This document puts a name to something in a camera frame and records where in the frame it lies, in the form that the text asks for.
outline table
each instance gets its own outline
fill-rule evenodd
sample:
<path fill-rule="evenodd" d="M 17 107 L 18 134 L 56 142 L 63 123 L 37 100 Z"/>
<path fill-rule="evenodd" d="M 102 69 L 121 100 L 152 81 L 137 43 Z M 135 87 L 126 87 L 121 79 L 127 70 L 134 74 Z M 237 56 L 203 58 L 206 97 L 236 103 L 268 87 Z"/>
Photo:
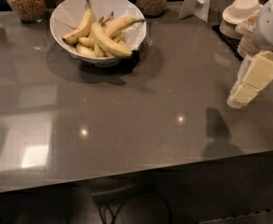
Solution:
<path fill-rule="evenodd" d="M 222 9 L 177 21 L 181 4 L 110 68 L 71 58 L 49 18 L 0 12 L 0 192 L 273 150 L 273 83 L 226 105 L 240 61 L 212 30 Z"/>

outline bowl rim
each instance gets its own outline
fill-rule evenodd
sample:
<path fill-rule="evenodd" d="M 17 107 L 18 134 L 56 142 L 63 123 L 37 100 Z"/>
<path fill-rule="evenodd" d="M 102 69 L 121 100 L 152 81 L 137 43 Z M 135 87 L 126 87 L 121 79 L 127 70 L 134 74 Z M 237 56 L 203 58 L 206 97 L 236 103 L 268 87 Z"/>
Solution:
<path fill-rule="evenodd" d="M 81 60 L 93 60 L 93 61 L 114 61 L 115 63 L 118 63 L 119 61 L 121 61 L 122 59 L 121 58 L 117 58 L 117 57 L 98 57 L 98 58 L 92 58 L 92 57 L 87 57 L 87 56 L 83 56 L 81 54 L 79 54 L 78 52 L 76 51 L 72 51 L 72 50 L 69 50 L 67 48 L 67 44 L 65 43 L 62 43 L 56 36 L 55 34 L 53 33 L 53 26 L 54 26 L 54 13 L 58 10 L 57 8 L 58 7 L 62 7 L 65 3 L 69 3 L 71 0 L 64 0 L 62 3 L 60 3 L 58 6 L 56 6 L 56 8 L 53 10 L 53 12 L 51 13 L 51 16 L 50 16 L 50 21 L 49 21 L 49 29 L 50 29 L 50 32 L 54 38 L 54 40 L 63 48 L 65 49 L 66 51 L 68 51 L 72 56 L 75 56 L 76 58 L 79 58 Z M 144 18 L 144 32 L 143 32 L 143 38 L 142 38 L 142 41 L 140 42 L 139 46 L 143 43 L 145 37 L 146 37 L 146 19 L 143 15 L 143 13 L 141 12 L 140 9 L 137 8 L 137 6 L 135 4 L 132 4 L 132 2 L 130 2 L 129 0 L 123 0 L 129 4 L 131 4 L 135 9 L 138 10 L 139 14 L 141 14 L 141 16 Z"/>

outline bowl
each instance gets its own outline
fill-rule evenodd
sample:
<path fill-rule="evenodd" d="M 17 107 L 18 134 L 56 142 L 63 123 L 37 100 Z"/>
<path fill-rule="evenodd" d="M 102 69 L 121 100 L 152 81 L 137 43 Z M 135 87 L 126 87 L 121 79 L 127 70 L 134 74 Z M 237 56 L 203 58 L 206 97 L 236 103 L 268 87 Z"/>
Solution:
<path fill-rule="evenodd" d="M 262 7 L 258 0 L 235 0 L 223 11 L 223 19 L 231 24 L 240 24 L 243 20 Z"/>
<path fill-rule="evenodd" d="M 144 19 L 143 13 L 128 0 L 89 0 L 96 21 L 104 16 L 105 18 L 111 12 L 117 17 L 130 15 L 136 19 Z M 57 43 L 67 50 L 72 57 L 83 60 L 87 63 L 100 67 L 113 66 L 121 61 L 117 57 L 90 58 L 79 54 L 75 46 L 68 45 L 62 41 L 62 37 L 73 31 L 81 22 L 85 13 L 86 0 L 65 0 L 59 4 L 52 12 L 50 18 L 50 31 Z M 138 50 L 146 36 L 146 22 L 138 22 L 122 32 L 122 39 L 127 47 L 134 51 Z"/>

